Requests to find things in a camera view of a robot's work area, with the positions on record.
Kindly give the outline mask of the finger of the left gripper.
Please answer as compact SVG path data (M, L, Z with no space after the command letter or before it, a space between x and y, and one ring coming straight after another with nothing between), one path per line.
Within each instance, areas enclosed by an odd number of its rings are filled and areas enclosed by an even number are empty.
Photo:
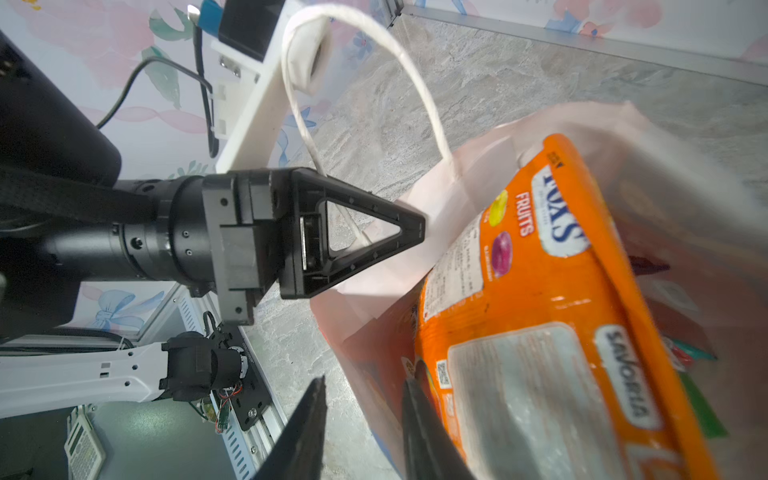
M308 299L363 270L422 243L426 220L419 212L308 168L288 171L288 211L281 226L285 266L279 276L284 299ZM361 245L335 250L328 207L339 210ZM393 232L375 240L352 213L380 220Z

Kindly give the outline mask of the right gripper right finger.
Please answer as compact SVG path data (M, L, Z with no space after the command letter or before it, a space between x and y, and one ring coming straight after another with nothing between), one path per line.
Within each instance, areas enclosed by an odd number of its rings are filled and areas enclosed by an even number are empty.
M473 479L415 379L404 383L402 428L407 479Z

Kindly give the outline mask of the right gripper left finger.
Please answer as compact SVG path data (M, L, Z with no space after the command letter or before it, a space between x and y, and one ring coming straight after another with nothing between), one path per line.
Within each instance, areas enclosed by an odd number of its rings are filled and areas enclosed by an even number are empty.
M310 382L254 479L320 479L326 419L326 382L322 376Z

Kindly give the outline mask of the orange snack pack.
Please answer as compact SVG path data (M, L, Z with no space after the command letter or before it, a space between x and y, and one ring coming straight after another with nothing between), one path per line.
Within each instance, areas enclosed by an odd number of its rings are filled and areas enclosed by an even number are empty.
M717 472L599 189L545 138L425 278L416 353L478 479Z

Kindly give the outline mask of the red paper bag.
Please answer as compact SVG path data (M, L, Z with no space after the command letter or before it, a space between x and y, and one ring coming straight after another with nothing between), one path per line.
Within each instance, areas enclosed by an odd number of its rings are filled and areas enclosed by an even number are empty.
M451 477L765 478L766 203L629 103L555 105L451 150L407 52L346 5L288 21L289 97L331 20L402 65L440 154L400 199L424 240L310 303L395 471L414 386Z

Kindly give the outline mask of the yellow green candy pack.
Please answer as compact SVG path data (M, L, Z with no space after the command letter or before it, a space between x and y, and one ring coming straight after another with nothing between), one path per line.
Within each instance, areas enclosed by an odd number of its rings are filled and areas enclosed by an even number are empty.
M727 437L729 435L727 429L688 372L688 369L696 361L715 360L716 357L668 336L663 336L662 341L670 362L678 373L703 435L707 439Z

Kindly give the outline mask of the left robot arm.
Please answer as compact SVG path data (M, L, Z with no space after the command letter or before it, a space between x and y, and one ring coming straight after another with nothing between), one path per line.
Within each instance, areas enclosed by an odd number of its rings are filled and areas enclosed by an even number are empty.
M273 286L308 299L420 244L425 219L308 168L122 181L115 146L9 39L1 42L1 338L68 323L85 281L216 294L220 326L109 352L1 362L3 417L88 402L262 411L234 341Z

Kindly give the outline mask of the white handheld device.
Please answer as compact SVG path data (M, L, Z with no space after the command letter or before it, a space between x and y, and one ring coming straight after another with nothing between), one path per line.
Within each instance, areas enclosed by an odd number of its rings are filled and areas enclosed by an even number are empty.
M67 432L64 451L68 460L69 478L98 479L107 455L83 406L75 407L70 412Z

